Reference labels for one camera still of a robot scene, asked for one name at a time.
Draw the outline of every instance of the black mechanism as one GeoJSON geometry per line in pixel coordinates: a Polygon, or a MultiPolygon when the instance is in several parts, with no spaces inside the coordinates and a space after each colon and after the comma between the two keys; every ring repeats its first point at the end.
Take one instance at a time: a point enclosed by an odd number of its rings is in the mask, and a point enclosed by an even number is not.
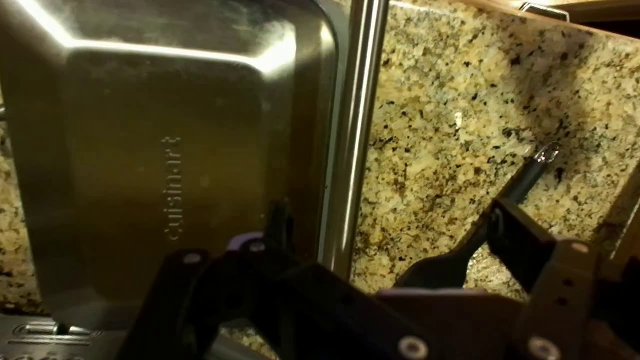
{"type": "Polygon", "coordinates": [[[439,260],[445,265],[415,265],[376,295],[300,264],[291,254],[292,218],[276,204],[265,234],[234,238],[220,257],[202,250],[166,257],[120,357],[198,360],[231,320],[250,322],[284,360],[638,357],[640,261],[604,276],[597,245],[558,242],[518,207],[549,160],[525,163],[459,254],[439,260]],[[461,267],[484,242],[528,302],[463,287],[461,267]]]}

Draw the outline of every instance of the kitchen counter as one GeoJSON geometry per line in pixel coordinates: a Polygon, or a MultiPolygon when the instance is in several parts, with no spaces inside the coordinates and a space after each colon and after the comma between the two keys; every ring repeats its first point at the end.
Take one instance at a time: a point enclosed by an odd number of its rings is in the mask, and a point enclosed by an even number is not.
{"type": "MultiPolygon", "coordinates": [[[[558,127],[562,153],[525,207],[558,238],[594,238],[640,157],[638,67],[637,39],[464,2],[392,2],[353,281],[390,286],[456,245],[558,127]]],[[[0,302],[38,309],[5,127],[0,153],[0,302]]],[[[469,286],[523,295],[487,248],[469,286]]]]}

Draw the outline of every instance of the speckled granite surface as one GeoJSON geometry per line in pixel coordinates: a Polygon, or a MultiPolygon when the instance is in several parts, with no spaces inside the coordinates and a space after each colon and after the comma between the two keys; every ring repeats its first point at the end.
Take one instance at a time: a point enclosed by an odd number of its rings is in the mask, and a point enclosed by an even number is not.
{"type": "MultiPolygon", "coordinates": [[[[640,157],[638,67],[637,39],[464,2],[392,2],[355,284],[390,286],[415,260],[451,250],[558,127],[562,156],[527,210],[561,238],[590,238],[640,157]]],[[[8,149],[0,196],[0,302],[38,308],[8,149]]],[[[487,250],[469,286],[518,295],[487,250]]]]}

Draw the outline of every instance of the cuisinart logo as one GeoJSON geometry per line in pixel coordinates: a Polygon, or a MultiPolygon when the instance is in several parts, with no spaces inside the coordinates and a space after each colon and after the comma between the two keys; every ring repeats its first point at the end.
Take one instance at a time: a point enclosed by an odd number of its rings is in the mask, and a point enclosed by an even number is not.
{"type": "Polygon", "coordinates": [[[161,144],[164,149],[164,234],[177,242],[184,231],[183,138],[164,135],[161,144]]]}

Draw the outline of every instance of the screw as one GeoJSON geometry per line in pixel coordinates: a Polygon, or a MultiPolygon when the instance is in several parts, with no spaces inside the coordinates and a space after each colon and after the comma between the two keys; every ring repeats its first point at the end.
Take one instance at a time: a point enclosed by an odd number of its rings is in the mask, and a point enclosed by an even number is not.
{"type": "Polygon", "coordinates": [[[400,338],[398,349],[407,360],[423,360],[429,356],[429,346],[419,335],[400,338]]]}
{"type": "Polygon", "coordinates": [[[532,335],[528,340],[528,349],[539,360],[561,360],[558,346],[542,335],[532,335]]]}
{"type": "Polygon", "coordinates": [[[573,248],[574,248],[576,252],[583,252],[583,254],[589,252],[589,245],[586,245],[585,242],[573,242],[573,248]]]}
{"type": "Polygon", "coordinates": [[[249,244],[250,252],[265,252],[265,248],[267,248],[265,242],[250,242],[249,244]]]}
{"type": "Polygon", "coordinates": [[[202,261],[202,256],[198,252],[190,252],[183,257],[184,264],[198,264],[202,261]]]}

